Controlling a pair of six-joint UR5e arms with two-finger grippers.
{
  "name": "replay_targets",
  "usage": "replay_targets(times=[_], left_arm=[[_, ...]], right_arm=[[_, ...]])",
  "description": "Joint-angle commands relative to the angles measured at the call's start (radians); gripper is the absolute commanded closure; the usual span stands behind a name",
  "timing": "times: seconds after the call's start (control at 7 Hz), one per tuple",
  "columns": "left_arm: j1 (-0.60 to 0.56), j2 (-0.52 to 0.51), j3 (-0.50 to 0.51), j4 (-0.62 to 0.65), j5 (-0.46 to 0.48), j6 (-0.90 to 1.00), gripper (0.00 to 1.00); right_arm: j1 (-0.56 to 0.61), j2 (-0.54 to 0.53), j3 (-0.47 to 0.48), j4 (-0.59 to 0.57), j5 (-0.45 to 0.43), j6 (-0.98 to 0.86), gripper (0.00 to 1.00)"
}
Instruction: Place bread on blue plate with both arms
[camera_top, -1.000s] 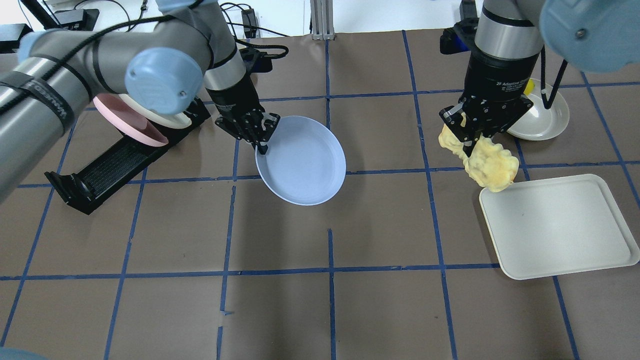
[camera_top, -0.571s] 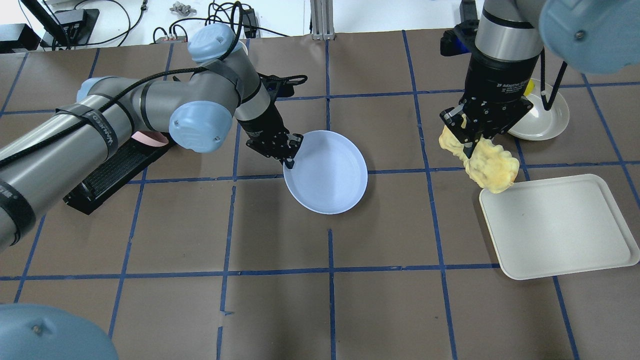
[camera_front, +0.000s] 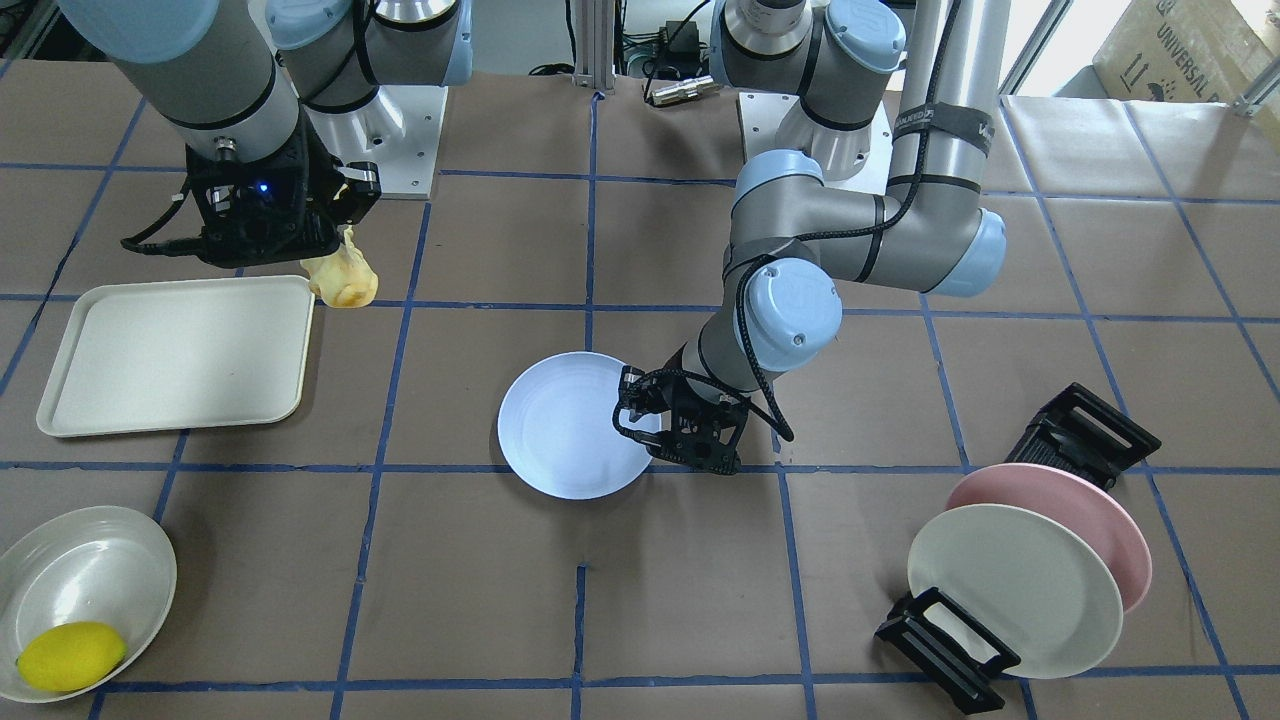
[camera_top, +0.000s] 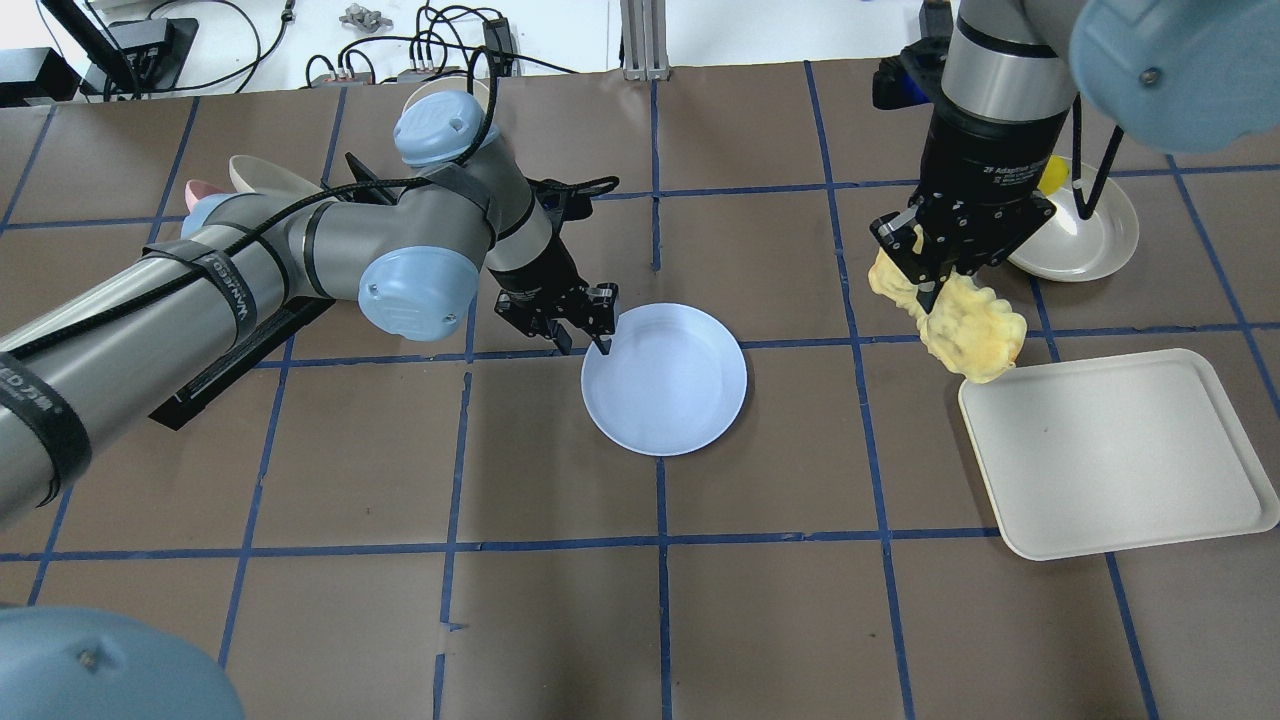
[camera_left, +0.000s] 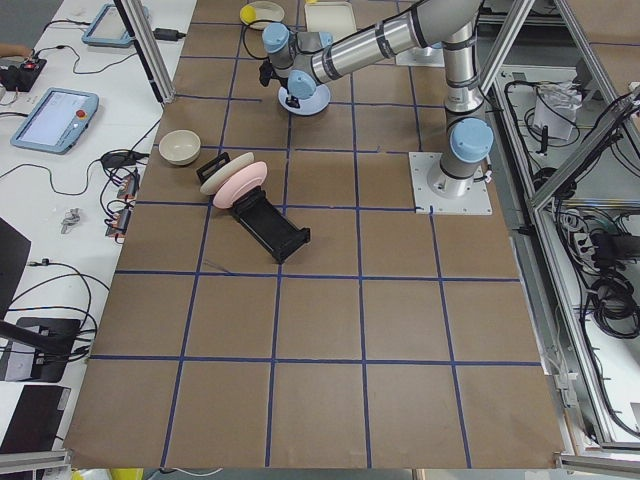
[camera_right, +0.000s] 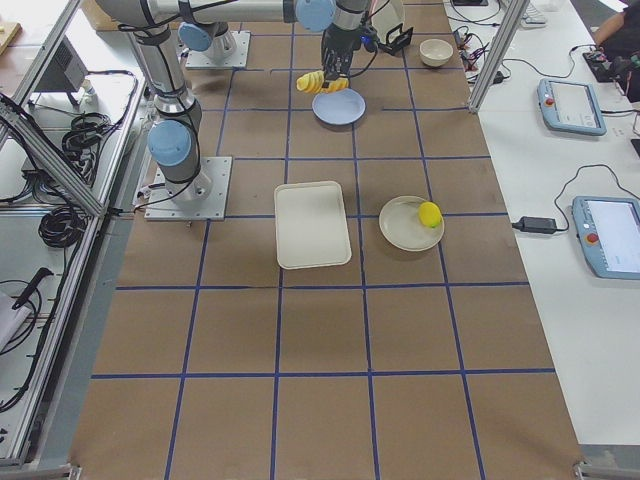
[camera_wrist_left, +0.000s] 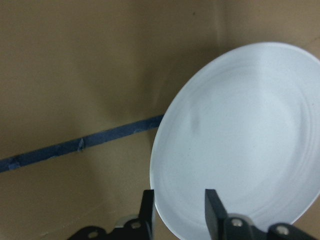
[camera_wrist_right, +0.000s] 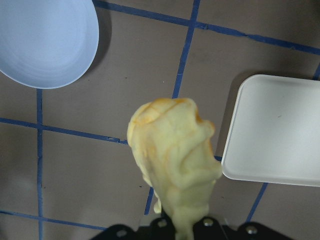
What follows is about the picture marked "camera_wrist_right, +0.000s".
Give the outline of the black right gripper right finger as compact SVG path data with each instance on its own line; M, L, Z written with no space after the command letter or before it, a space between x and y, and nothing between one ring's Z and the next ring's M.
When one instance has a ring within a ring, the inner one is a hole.
M291 240L258 222L245 222L234 230L209 216L193 225L193 235L195 240Z

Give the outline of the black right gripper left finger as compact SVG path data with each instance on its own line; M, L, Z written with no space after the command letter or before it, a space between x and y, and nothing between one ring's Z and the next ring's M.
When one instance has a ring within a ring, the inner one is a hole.
M169 218L158 217L137 231L127 225L115 224L91 238L92 240L173 240L174 225Z

